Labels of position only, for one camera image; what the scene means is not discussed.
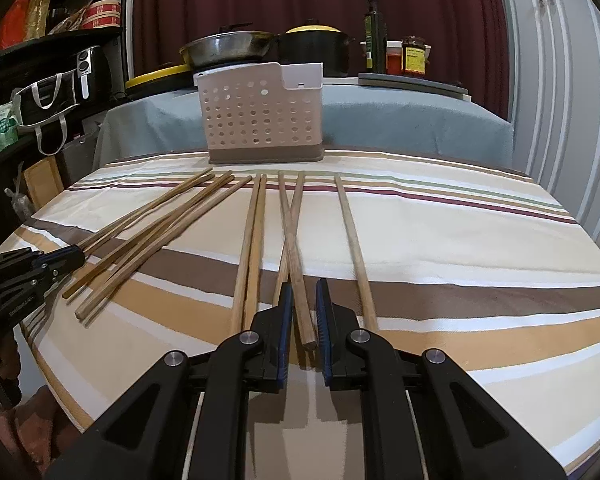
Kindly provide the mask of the wooden chopstick crossed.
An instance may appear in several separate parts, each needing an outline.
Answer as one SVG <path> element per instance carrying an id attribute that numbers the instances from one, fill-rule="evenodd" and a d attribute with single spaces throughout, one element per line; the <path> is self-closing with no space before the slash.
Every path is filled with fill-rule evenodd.
<path id="1" fill-rule="evenodd" d="M 285 248 L 288 257 L 289 278 L 294 294 L 294 310 L 298 322 L 298 332 L 302 347 L 308 351 L 316 348 L 316 336 L 311 318 L 309 301 L 306 296 L 301 260 L 298 253 L 296 230 L 292 227 L 290 206 L 288 202 L 285 179 L 281 171 L 278 173 L 278 190 L 280 211 L 282 212 L 283 228 L 285 234 Z"/>
<path id="2" fill-rule="evenodd" d="M 300 208 L 302 203 L 302 195 L 303 195 L 303 187 L 304 181 L 306 180 L 306 174 L 304 172 L 299 172 L 296 180 L 296 186 L 294 187 L 294 197 L 292 198 L 290 205 L 290 213 L 292 220 L 292 227 L 294 230 L 298 228 L 298 222 L 300 217 Z M 278 304 L 280 291 L 282 290 L 283 284 L 287 281 L 289 276 L 288 269 L 288 257 L 286 254 L 286 248 L 283 248 L 282 253 L 280 254 L 278 272 L 276 276 L 276 282 L 274 287 L 274 295 L 272 300 L 272 305 L 275 306 Z"/>

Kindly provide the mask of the green white packet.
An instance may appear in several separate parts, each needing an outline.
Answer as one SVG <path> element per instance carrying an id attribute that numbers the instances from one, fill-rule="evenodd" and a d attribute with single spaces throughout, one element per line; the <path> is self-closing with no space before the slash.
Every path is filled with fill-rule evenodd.
<path id="1" fill-rule="evenodd" d="M 0 153 L 19 140 L 12 101 L 0 105 Z"/>

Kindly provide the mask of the black white tote bag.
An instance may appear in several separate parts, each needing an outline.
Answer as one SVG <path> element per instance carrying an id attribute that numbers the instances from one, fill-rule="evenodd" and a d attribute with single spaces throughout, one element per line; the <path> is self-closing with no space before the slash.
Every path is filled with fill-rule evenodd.
<path id="1" fill-rule="evenodd" d="M 18 132 L 33 133 L 36 147 L 45 157 L 55 156 L 64 147 L 69 115 L 79 106 L 75 70 L 32 82 L 12 96 Z"/>

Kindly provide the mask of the striped tablecloth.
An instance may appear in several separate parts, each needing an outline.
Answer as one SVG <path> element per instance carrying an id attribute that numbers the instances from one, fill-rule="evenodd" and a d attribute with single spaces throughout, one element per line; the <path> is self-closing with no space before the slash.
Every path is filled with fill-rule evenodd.
<path id="1" fill-rule="evenodd" d="M 329 151 L 266 165 L 259 304 L 283 244 L 280 188 L 306 179 L 298 225 L 306 284 L 357 309 L 347 197 L 381 335 L 445 351 L 574 476 L 600 450 L 600 248 L 532 179 L 425 157 Z M 50 390 L 86 428 L 160 356 L 201 354 L 230 332 L 251 192 L 242 188 L 153 255 L 95 321 L 80 296 L 23 325 Z"/>

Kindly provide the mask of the yellow black round lid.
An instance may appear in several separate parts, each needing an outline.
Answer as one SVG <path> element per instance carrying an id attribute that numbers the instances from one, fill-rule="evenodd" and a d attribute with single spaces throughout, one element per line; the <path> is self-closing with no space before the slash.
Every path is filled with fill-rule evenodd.
<path id="1" fill-rule="evenodd" d="M 138 100 L 193 86 L 192 69 L 187 64 L 174 65 L 129 79 L 125 83 L 125 95 L 130 100 Z"/>

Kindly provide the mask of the black shelf unit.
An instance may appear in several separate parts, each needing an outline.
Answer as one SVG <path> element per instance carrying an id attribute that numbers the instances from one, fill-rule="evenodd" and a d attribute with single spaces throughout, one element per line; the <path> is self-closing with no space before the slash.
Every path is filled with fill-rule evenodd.
<path id="1" fill-rule="evenodd" d="M 0 0 L 0 24 L 15 0 Z M 106 110 L 123 96 L 128 78 L 125 59 L 125 0 L 121 26 L 80 29 L 83 14 L 99 0 L 50 0 L 42 38 L 23 40 L 0 51 L 0 105 L 12 101 L 17 90 L 57 73 L 76 71 L 80 106 L 69 115 L 69 136 L 55 156 L 42 155 L 33 133 L 0 153 L 0 242 L 26 218 L 18 204 L 28 195 L 24 173 L 39 162 L 53 162 L 64 190 L 92 170 L 99 126 Z"/>

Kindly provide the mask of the orange package on shelf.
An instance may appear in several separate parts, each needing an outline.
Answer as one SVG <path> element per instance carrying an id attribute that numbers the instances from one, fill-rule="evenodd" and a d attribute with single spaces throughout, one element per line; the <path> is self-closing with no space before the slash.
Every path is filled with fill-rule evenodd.
<path id="1" fill-rule="evenodd" d="M 0 51 L 23 42 L 29 0 L 15 0 L 0 24 Z"/>

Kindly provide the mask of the white perforated utensil holder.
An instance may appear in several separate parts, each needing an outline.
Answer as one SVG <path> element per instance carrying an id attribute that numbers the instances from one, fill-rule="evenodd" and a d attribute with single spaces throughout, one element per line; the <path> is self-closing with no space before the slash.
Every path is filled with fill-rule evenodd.
<path id="1" fill-rule="evenodd" d="M 324 156 L 323 65 L 249 63 L 194 76 L 210 162 L 315 162 Z"/>

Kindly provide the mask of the red white round tin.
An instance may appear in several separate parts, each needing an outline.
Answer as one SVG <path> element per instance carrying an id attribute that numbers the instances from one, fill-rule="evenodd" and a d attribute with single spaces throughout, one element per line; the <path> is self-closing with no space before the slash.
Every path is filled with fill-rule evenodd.
<path id="1" fill-rule="evenodd" d="M 121 3 L 118 0 L 99 0 L 84 12 L 80 29 L 121 26 Z"/>

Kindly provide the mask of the gold package on shelf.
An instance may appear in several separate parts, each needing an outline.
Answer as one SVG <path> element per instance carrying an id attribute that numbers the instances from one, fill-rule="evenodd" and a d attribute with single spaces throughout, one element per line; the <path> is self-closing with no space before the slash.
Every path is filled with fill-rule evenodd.
<path id="1" fill-rule="evenodd" d="M 42 38 L 46 31 L 46 20 L 50 0 L 29 0 L 26 24 L 24 24 L 24 40 Z"/>

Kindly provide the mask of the grey cutting board tray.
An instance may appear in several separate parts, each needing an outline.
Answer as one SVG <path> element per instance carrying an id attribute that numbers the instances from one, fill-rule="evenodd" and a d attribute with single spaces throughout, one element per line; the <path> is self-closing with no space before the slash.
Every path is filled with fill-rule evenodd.
<path id="1" fill-rule="evenodd" d="M 364 87 L 416 91 L 437 94 L 438 96 L 448 96 L 449 98 L 467 102 L 471 101 L 471 95 L 464 87 L 428 79 L 388 74 L 359 73 L 358 84 Z"/>

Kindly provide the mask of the sauce jar yellow label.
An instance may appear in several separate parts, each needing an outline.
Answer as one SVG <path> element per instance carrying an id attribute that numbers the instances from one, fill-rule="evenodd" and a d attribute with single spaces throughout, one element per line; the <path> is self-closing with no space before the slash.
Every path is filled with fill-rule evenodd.
<path id="1" fill-rule="evenodd" d="M 424 40 L 417 36 L 405 36 L 402 40 L 402 72 L 404 75 L 425 76 L 426 61 Z"/>

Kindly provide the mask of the dark olive oil bottle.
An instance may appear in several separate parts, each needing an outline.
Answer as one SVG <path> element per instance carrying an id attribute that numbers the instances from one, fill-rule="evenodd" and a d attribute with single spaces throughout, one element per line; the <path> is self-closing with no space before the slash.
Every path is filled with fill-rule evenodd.
<path id="1" fill-rule="evenodd" d="M 379 11 L 378 0 L 367 0 L 368 11 L 364 16 L 365 64 L 370 73 L 384 74 L 387 64 L 387 29 Z"/>

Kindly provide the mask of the white cabinet doors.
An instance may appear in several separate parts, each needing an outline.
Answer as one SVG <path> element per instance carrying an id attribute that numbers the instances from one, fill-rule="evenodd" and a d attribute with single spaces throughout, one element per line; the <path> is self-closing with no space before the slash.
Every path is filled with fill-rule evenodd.
<path id="1" fill-rule="evenodd" d="M 513 165 L 600 243 L 600 9 L 594 0 L 503 0 Z"/>

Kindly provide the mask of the dark red curtain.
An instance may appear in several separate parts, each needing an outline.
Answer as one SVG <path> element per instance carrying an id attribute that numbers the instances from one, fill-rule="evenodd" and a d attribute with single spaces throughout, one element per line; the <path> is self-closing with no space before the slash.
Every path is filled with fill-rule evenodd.
<path id="1" fill-rule="evenodd" d="M 134 70 L 181 63 L 189 41 L 251 23 L 281 34 L 309 18 L 364 38 L 367 0 L 133 0 Z M 379 0 L 388 37 L 430 45 L 428 78 L 461 84 L 500 117 L 508 111 L 509 54 L 502 0 Z"/>

